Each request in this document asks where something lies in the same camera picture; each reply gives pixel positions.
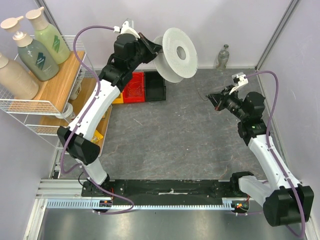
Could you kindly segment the white yogurt cup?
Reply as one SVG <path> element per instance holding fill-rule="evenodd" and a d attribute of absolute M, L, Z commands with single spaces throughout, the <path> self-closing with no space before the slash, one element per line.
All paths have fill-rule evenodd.
<path fill-rule="evenodd" d="M 81 84 L 82 84 L 83 78 L 84 78 L 83 76 L 79 76 L 75 80 L 74 86 L 73 86 L 72 91 L 70 93 L 70 97 L 69 97 L 70 100 L 75 100 L 78 97 L 78 95 L 82 89 Z"/>

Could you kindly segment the black parts bin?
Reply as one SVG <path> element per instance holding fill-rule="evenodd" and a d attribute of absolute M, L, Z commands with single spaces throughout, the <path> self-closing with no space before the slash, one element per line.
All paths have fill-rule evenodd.
<path fill-rule="evenodd" d="M 166 100 L 165 80 L 157 71 L 144 73 L 144 95 L 146 102 Z"/>

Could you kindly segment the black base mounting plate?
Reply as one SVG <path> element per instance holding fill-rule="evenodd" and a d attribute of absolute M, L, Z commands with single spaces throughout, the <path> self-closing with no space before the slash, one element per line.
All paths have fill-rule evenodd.
<path fill-rule="evenodd" d="M 217 179 L 112 179 L 100 186 L 111 193 L 133 200 L 143 198 L 185 195 L 204 198 L 246 198 L 247 194 L 236 189 L 229 181 Z"/>

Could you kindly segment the yellow snack packet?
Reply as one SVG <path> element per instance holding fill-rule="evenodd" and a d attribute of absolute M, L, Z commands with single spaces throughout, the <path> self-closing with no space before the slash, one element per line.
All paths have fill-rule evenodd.
<path fill-rule="evenodd" d="M 104 136 L 98 130 L 95 130 L 93 137 L 91 138 L 91 142 L 96 144 L 97 142 L 99 142 L 103 138 L 104 138 Z"/>

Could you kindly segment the white perforated cable spool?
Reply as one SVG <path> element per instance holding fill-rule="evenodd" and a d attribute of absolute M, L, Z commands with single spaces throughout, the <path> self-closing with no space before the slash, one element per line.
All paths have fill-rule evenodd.
<path fill-rule="evenodd" d="M 177 84 L 192 78 L 198 70 L 196 48 L 188 35 L 179 28 L 167 29 L 163 36 L 153 41 L 162 47 L 153 64 L 157 72 L 168 82 Z"/>

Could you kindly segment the red parts bin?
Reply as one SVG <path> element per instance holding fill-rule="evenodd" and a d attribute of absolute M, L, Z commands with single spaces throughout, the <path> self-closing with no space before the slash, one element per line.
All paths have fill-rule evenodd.
<path fill-rule="evenodd" d="M 125 104 L 145 102 L 145 75 L 143 72 L 133 72 L 132 79 L 123 90 Z"/>

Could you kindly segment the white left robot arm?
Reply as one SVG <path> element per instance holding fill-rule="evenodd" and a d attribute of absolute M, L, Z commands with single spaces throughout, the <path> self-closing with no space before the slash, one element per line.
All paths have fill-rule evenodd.
<path fill-rule="evenodd" d="M 110 185 L 106 182 L 109 176 L 98 158 L 101 149 L 91 141 L 95 130 L 112 102 L 133 78 L 134 70 L 140 64 L 153 61 L 162 51 L 160 44 L 148 40 L 142 33 L 137 36 L 120 34 L 113 48 L 113 54 L 77 117 L 67 127 L 60 126 L 57 130 L 63 149 L 84 168 L 89 180 L 94 182 L 92 191 L 99 197 L 109 193 Z"/>

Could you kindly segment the white paper cup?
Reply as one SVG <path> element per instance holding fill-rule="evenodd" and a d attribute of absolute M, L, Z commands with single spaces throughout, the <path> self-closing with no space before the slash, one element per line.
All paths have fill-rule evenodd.
<path fill-rule="evenodd" d="M 60 115 L 55 116 L 57 119 L 65 119 L 68 120 L 69 122 L 72 121 L 75 117 L 76 114 L 74 112 L 73 105 L 71 103 L 67 103 L 63 112 Z"/>

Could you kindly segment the light green pump bottle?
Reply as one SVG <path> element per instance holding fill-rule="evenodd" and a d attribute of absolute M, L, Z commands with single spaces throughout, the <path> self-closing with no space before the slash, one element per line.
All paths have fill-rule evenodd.
<path fill-rule="evenodd" d="M 43 6 L 30 10 L 25 17 L 34 29 L 35 39 L 47 48 L 55 62 L 60 65 L 69 58 L 70 50 L 58 29 L 46 20 L 44 10 Z"/>

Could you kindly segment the clear glass bottle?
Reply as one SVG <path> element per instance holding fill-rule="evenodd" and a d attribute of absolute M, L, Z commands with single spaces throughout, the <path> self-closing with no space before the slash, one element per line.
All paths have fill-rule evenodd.
<path fill-rule="evenodd" d="M 223 48 L 219 51 L 217 56 L 216 69 L 218 71 L 223 71 L 226 68 L 229 57 L 230 57 L 229 45 L 224 44 Z"/>

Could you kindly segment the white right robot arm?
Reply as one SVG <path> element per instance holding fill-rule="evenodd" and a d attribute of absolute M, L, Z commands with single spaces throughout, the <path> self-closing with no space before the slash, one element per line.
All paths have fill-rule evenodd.
<path fill-rule="evenodd" d="M 314 192 L 310 186 L 302 185 L 288 169 L 273 138 L 262 119 L 265 98 L 251 91 L 244 99 L 238 97 L 229 85 L 221 92 L 206 97 L 216 111 L 228 110 L 239 119 L 238 134 L 261 165 L 268 184 L 264 184 L 250 172 L 232 175 L 229 191 L 235 197 L 244 193 L 252 197 L 263 210 L 272 227 L 305 223 L 310 219 Z"/>

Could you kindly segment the grey-green pump bottle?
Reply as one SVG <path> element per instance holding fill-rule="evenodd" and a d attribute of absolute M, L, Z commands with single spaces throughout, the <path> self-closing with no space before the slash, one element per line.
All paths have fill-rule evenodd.
<path fill-rule="evenodd" d="M 59 66 L 40 41 L 21 30 L 20 21 L 23 18 L 23 16 L 7 18 L 1 22 L 0 27 L 13 34 L 19 58 L 33 75 L 42 82 L 48 81 L 57 75 Z"/>

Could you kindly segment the beige pump bottle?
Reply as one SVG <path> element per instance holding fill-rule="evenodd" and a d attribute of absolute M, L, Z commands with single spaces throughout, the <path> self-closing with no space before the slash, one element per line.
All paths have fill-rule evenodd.
<path fill-rule="evenodd" d="M 16 98 L 32 100 L 38 93 L 35 79 L 16 61 L 0 54 L 0 83 Z"/>

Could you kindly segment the yellow parts bin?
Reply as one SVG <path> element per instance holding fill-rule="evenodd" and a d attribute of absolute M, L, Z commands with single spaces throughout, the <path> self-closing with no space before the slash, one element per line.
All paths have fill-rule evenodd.
<path fill-rule="evenodd" d="M 113 104 L 123 104 L 124 103 L 124 98 L 123 98 L 123 93 L 121 92 L 112 102 Z"/>

